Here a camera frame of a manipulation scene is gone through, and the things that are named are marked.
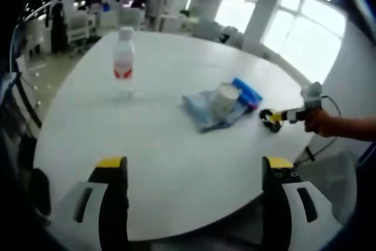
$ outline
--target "white cup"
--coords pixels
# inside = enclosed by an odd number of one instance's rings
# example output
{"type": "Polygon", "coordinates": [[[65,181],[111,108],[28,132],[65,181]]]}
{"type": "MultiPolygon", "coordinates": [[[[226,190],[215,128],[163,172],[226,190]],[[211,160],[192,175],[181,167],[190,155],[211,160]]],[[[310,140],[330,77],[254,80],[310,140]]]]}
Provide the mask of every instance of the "white cup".
{"type": "Polygon", "coordinates": [[[212,114],[219,119],[226,119],[234,109],[240,90],[230,83],[221,84],[213,93],[210,101],[212,114]]]}

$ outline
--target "person's arm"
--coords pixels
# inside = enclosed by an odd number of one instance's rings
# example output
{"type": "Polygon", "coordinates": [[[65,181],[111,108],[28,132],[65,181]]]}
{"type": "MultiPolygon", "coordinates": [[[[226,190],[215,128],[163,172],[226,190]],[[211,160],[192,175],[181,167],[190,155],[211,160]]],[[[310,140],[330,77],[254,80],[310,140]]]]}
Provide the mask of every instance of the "person's arm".
{"type": "Polygon", "coordinates": [[[364,141],[376,141],[376,117],[346,119],[331,117],[324,110],[314,110],[305,117],[305,130],[323,137],[339,136],[364,141]]]}

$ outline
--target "cable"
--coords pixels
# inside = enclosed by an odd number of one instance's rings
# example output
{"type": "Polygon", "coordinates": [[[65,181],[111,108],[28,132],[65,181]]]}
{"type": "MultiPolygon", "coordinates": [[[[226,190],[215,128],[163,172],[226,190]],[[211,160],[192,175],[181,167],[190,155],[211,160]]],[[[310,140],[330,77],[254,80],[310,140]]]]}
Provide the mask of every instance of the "cable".
{"type": "MultiPolygon", "coordinates": [[[[337,109],[338,111],[338,115],[339,117],[342,117],[342,113],[341,113],[341,110],[340,108],[338,107],[337,103],[333,100],[332,97],[328,96],[328,95],[324,95],[323,98],[327,98],[329,99],[333,105],[335,106],[335,108],[337,109]]],[[[313,157],[316,157],[317,155],[319,155],[320,153],[322,153],[323,151],[325,151],[326,149],[329,148],[329,146],[331,146],[335,140],[337,139],[337,136],[335,136],[331,141],[328,142],[328,144],[326,144],[323,148],[321,148],[319,151],[317,151],[316,153],[313,154],[313,157]]]]}

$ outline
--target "water bottle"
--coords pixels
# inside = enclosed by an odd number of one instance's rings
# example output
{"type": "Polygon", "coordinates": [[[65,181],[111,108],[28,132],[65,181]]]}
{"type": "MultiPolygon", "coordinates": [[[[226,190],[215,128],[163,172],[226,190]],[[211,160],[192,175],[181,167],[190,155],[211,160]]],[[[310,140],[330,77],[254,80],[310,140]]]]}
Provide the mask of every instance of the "water bottle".
{"type": "Polygon", "coordinates": [[[121,93],[132,94],[133,63],[135,48],[132,41],[133,28],[123,27],[119,31],[117,44],[113,49],[113,74],[121,93]]]}

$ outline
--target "yellow sticker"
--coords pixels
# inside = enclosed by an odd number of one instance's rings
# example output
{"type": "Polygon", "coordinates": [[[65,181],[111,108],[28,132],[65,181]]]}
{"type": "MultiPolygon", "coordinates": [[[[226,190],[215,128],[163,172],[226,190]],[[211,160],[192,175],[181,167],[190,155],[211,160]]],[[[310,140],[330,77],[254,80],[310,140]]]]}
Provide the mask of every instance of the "yellow sticker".
{"type": "Polygon", "coordinates": [[[272,169],[277,168],[293,168],[294,165],[287,159],[281,157],[267,157],[269,165],[272,169]]]}
{"type": "Polygon", "coordinates": [[[118,168],[123,157],[109,158],[99,161],[96,168],[118,168]]]}

